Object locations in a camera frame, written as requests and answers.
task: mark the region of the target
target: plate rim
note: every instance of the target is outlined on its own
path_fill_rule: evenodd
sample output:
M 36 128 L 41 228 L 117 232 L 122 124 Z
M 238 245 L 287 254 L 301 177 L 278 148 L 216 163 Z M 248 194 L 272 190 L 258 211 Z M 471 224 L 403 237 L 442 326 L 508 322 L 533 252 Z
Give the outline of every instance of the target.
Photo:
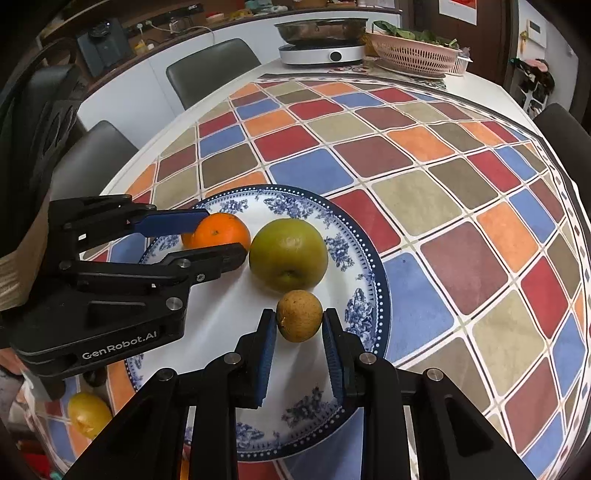
M 282 185 L 282 184 L 266 183 L 266 184 L 253 184 L 253 185 L 248 185 L 248 186 L 236 187 L 236 188 L 233 188 L 230 190 L 224 190 L 223 192 L 219 192 L 219 193 L 216 193 L 215 195 L 212 195 L 210 197 L 199 200 L 190 209 L 193 210 L 193 209 L 205 208 L 207 203 L 214 202 L 215 200 L 218 200 L 220 198 L 224 198 L 226 196 L 230 196 L 230 195 L 233 195 L 236 193 L 257 192 L 257 191 L 265 191 L 265 190 L 270 190 L 270 191 L 279 192 L 279 193 L 295 194 L 295 195 L 301 196 L 307 200 L 311 200 L 311 201 L 319 204 L 320 207 L 322 207 L 326 210 L 332 211 L 332 213 L 337 218 L 340 217 L 343 224 L 346 227 L 348 227 L 351 231 L 353 229 L 357 229 L 357 231 L 359 233 L 359 237 L 355 238 L 355 236 L 353 236 L 353 238 L 356 242 L 359 243 L 360 247 L 362 246 L 363 243 L 365 243 L 366 248 L 368 249 L 367 252 L 362 251 L 362 255 L 365 256 L 368 265 L 371 265 L 372 272 L 374 274 L 374 285 L 376 288 L 382 287 L 382 289 L 386 292 L 386 294 L 382 294 L 382 299 L 379 299 L 379 298 L 377 298 L 378 292 L 376 291 L 376 304 L 378 303 L 378 301 L 382 301 L 382 303 L 383 303 L 383 305 L 381 305 L 380 308 L 383 308 L 384 313 L 385 313 L 382 321 L 386 320 L 386 322 L 387 322 L 386 327 L 387 327 L 387 331 L 388 331 L 388 340 L 384 343 L 383 346 L 379 347 L 378 351 L 374 350 L 374 353 L 376 353 L 381 358 L 384 358 L 385 354 L 388 350 L 388 346 L 390 344 L 390 341 L 391 341 L 390 337 L 392 335 L 392 332 L 391 332 L 392 304 L 391 304 L 391 295 L 390 295 L 390 289 L 389 289 L 389 283 L 388 283 L 388 276 L 385 271 L 384 263 L 379 256 L 379 252 L 375 248 L 375 245 L 371 241 L 371 238 L 369 237 L 369 235 L 365 232 L 365 230 L 363 230 L 363 227 L 361 227 L 357 223 L 357 221 L 354 220 L 354 218 L 351 217 L 350 214 L 345 212 L 341 207 L 339 207 L 337 204 L 333 203 L 330 199 L 324 198 L 323 196 L 318 195 L 313 192 L 310 192 L 309 190 L 301 189 L 299 187 Z M 145 260 L 146 256 L 150 252 L 150 250 L 154 247 L 154 244 L 160 238 L 162 238 L 162 236 L 156 237 L 150 242 L 150 244 L 148 245 L 148 247 L 146 248 L 146 250 L 142 254 L 142 257 L 139 259 L 138 263 L 142 263 Z M 379 311 L 376 312 L 376 322 L 379 322 Z M 133 357 L 126 358 L 124 360 L 125 371 L 126 371 L 127 376 L 129 378 L 129 382 L 132 385 L 132 388 L 134 389 L 135 392 L 137 392 L 139 390 L 139 388 L 134 383 L 134 380 L 132 380 L 132 374 L 131 374 L 131 372 L 129 370 L 129 366 L 128 366 L 128 361 L 130 361 L 132 358 Z M 330 416 L 326 419 L 325 423 L 321 427 L 315 427 L 315 429 L 312 429 L 312 431 L 315 431 L 314 435 L 307 436 L 306 438 L 303 438 L 303 437 L 298 438 L 297 440 L 293 440 L 288 443 L 283 443 L 281 446 L 277 447 L 276 449 L 266 448 L 266 449 L 260 449 L 260 450 L 243 450 L 243 451 L 239 450 L 238 451 L 238 458 L 241 462 L 261 462 L 261 461 L 286 458 L 288 456 L 301 453 L 301 452 L 307 450 L 308 448 L 311 448 L 311 447 L 317 445 L 318 443 L 326 440 L 328 437 L 330 437 L 334 432 L 336 432 L 339 428 L 341 428 L 353 416 L 355 411 L 356 411 L 356 408 L 344 409 L 342 406 L 339 406 L 338 408 L 335 409 L 335 411 L 332 414 L 330 414 Z

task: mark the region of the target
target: pot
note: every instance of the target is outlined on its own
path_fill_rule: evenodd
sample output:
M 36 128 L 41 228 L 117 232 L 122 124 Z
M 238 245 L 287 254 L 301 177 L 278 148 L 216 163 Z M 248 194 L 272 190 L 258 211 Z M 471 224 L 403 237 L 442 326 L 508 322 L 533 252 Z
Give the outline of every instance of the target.
M 359 44 L 367 21 L 367 18 L 332 18 L 275 26 L 281 38 L 296 47 L 328 47 Z

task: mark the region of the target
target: plate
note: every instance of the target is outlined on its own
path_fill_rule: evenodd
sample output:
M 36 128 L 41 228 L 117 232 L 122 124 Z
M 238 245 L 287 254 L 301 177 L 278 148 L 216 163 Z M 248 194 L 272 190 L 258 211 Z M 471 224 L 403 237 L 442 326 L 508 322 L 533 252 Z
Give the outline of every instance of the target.
M 366 350 L 384 356 L 390 332 L 384 266 L 366 233 L 342 209 L 306 190 L 277 185 L 229 190 L 196 207 L 237 215 L 252 237 L 278 218 L 312 224 L 324 238 L 330 257 L 326 275 L 312 292 L 324 309 L 337 309 L 343 327 L 359 335 Z M 140 262 L 155 263 L 181 249 L 178 235 L 160 237 Z M 181 374 L 233 351 L 241 335 L 256 329 L 263 309 L 275 310 L 279 298 L 258 287 L 248 259 L 240 269 L 194 286 L 183 338 L 125 361 L 132 385 L 137 391 L 160 368 L 171 367 Z M 332 395 L 321 331 L 303 343 L 289 343 L 277 335 L 262 407 L 236 411 L 238 458 L 261 461 L 300 452 L 328 437 L 352 413 Z M 187 444 L 193 416 L 194 410 L 189 412 Z

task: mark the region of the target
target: brown fruit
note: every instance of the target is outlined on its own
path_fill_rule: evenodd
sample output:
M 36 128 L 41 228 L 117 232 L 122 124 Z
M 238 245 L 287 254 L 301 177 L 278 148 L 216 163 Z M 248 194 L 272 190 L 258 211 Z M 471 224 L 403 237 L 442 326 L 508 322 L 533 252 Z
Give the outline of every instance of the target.
M 322 324 L 322 304 L 305 290 L 292 290 L 277 303 L 277 326 L 290 342 L 305 342 Z

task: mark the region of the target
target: dining table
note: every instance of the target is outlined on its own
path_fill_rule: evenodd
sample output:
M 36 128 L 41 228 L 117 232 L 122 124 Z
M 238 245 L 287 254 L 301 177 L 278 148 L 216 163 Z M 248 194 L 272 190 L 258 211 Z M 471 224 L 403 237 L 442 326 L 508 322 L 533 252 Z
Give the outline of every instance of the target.
M 381 356 L 441 369 L 539 480 L 559 476 L 589 434 L 590 225 L 560 159 L 503 88 L 470 73 L 412 79 L 375 59 L 275 60 L 188 108 L 103 194 L 188 209 L 263 184 L 328 199 L 367 234 L 391 302 Z M 131 235 L 82 258 L 138 262 L 152 242 Z M 109 365 L 98 391 L 113 413 L 137 390 L 133 362 Z M 25 395 L 63 471 L 90 444 L 68 399 L 93 390 L 77 376 L 58 401 Z M 359 478 L 362 430 L 358 410 L 292 450 L 241 453 L 239 477 Z

